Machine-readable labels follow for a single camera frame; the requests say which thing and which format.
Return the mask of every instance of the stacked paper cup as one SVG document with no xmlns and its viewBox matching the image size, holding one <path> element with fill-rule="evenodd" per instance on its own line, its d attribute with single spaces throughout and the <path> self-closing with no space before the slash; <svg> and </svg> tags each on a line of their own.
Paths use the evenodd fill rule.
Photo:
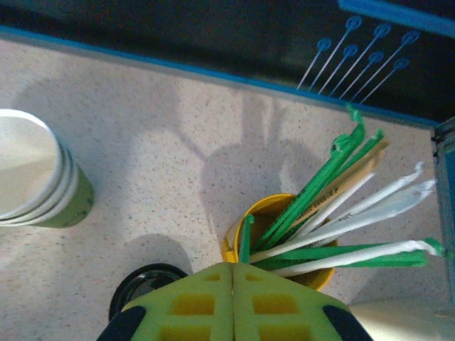
<svg viewBox="0 0 455 341">
<path fill-rule="evenodd" d="M 93 206 L 90 182 L 40 119 L 0 109 L 0 226 L 69 227 Z"/>
</svg>

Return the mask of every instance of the green plastic straw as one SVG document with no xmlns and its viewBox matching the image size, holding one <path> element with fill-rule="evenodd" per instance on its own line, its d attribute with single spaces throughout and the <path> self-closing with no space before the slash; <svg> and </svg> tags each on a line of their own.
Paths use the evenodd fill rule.
<svg viewBox="0 0 455 341">
<path fill-rule="evenodd" d="M 376 134 L 372 136 L 363 146 L 360 148 L 360 150 L 352 155 L 349 160 L 346 161 L 346 163 L 333 175 L 333 178 L 329 180 L 328 184 L 334 181 L 338 176 L 343 174 L 347 169 L 352 167 L 357 161 L 359 161 L 363 156 L 365 156 L 366 153 L 371 151 L 371 149 L 374 148 L 382 139 L 384 138 L 384 133 L 382 132 L 381 129 L 376 131 Z"/>
<path fill-rule="evenodd" d="M 334 173 L 346 162 L 354 150 L 362 144 L 365 138 L 365 126 L 358 110 L 351 111 L 351 119 L 358 122 L 351 135 L 340 135 L 335 139 L 331 148 L 331 157 L 319 172 L 308 182 L 305 188 L 294 198 L 285 211 L 278 216 L 272 226 L 266 230 L 253 251 L 270 249 L 289 230 L 292 223 L 310 205 L 316 195 L 332 179 Z"/>
<path fill-rule="evenodd" d="M 240 234 L 239 262 L 250 263 L 250 239 L 251 225 L 255 222 L 255 217 L 247 215 L 243 220 L 242 232 Z"/>
<path fill-rule="evenodd" d="M 286 240 L 288 240 L 294 233 L 296 233 L 299 228 L 305 224 L 308 219 L 310 219 L 311 217 L 313 217 L 313 215 L 315 215 L 316 213 L 313 213 L 312 215 L 310 215 L 308 218 L 306 218 L 303 222 L 300 222 L 298 223 L 296 226 L 294 227 L 291 227 L 290 229 L 288 229 L 288 231 L 283 235 L 283 237 L 281 237 L 281 239 L 278 241 L 278 244 L 283 244 L 285 243 Z"/>
<path fill-rule="evenodd" d="M 433 247 L 440 247 L 441 244 L 430 243 L 429 240 L 425 239 L 426 242 L 431 244 Z M 338 256 L 339 254 L 347 254 L 349 252 L 358 251 L 361 249 L 368 249 L 371 247 L 377 247 L 383 244 L 365 244 L 365 245 L 351 245 L 346 247 L 314 247 L 314 248 L 302 248 L 279 254 L 277 256 L 263 259 L 254 263 L 255 266 L 264 270 L 277 270 L 293 266 L 297 264 L 306 263 L 308 261 L 317 261 L 319 259 L 325 259 L 332 256 Z M 401 252 L 399 254 L 390 254 L 387 256 L 380 256 L 367 261 L 359 261 L 357 263 L 340 266 L 346 268 L 377 268 L 377 267 L 403 267 L 403 266 L 425 266 L 427 264 L 427 253 L 423 250 L 415 250 L 410 252 Z"/>
</svg>

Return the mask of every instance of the black lid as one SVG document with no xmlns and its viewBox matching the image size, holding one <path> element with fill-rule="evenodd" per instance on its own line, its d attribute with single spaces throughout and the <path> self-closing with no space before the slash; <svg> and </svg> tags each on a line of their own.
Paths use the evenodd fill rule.
<svg viewBox="0 0 455 341">
<path fill-rule="evenodd" d="M 109 307 L 109 321 L 128 302 L 186 276 L 185 272 L 170 264 L 149 264 L 137 269 L 115 291 Z"/>
</svg>

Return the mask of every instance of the speckled countertop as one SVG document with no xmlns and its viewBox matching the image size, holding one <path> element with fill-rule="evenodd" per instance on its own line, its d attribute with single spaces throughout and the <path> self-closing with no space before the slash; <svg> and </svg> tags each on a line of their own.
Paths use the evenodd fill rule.
<svg viewBox="0 0 455 341">
<path fill-rule="evenodd" d="M 221 261 L 227 228 L 252 203 L 295 193 L 353 128 L 348 115 L 134 67 L 0 40 L 0 107 L 50 124 L 74 150 L 96 203 L 76 227 L 0 228 L 2 340 L 94 340 L 122 279 L 153 262 L 194 273 Z M 366 119 L 391 141 L 362 198 L 418 160 L 429 132 Z M 437 197 L 341 238 L 435 237 Z M 346 303 L 448 296 L 444 264 L 339 269 L 323 292 Z"/>
</svg>

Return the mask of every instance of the white paper cup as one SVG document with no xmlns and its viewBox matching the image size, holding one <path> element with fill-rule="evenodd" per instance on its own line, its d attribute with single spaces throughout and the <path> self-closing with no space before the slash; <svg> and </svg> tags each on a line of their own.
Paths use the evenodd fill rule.
<svg viewBox="0 0 455 341">
<path fill-rule="evenodd" d="M 63 156 L 50 128 L 26 112 L 0 109 L 0 220 L 37 208 L 62 172 Z"/>
<path fill-rule="evenodd" d="M 50 209 L 56 206 L 61 200 L 62 197 L 67 190 L 70 180 L 71 180 L 71 159 L 69 151 L 62 145 L 60 145 L 60 149 L 63 153 L 63 172 L 61 177 L 58 181 L 57 187 L 55 190 L 50 194 L 50 196 L 41 203 L 37 208 L 34 210 L 27 212 L 24 215 L 20 215 L 19 217 L 7 219 L 7 220 L 0 220 L 0 226 L 5 224 L 16 224 L 19 222 L 27 222 L 29 220 L 35 219 L 47 213 Z"/>
<path fill-rule="evenodd" d="M 71 201 L 73 195 L 75 194 L 76 188 L 77 188 L 77 182 L 78 182 L 78 176 L 79 176 L 79 169 L 74 161 L 74 159 L 70 155 L 70 181 L 69 185 L 66 187 L 63 195 L 60 197 L 60 200 L 56 205 L 54 205 L 49 211 L 44 213 L 43 215 L 40 215 L 39 217 L 35 217 L 31 220 L 26 220 L 25 222 L 17 222 L 13 224 L 5 224 L 2 226 L 5 227 L 17 227 L 17 226 L 26 226 L 26 225 L 35 225 L 39 224 L 40 222 L 44 222 L 54 216 L 56 216 L 59 212 L 61 212 Z"/>
</svg>

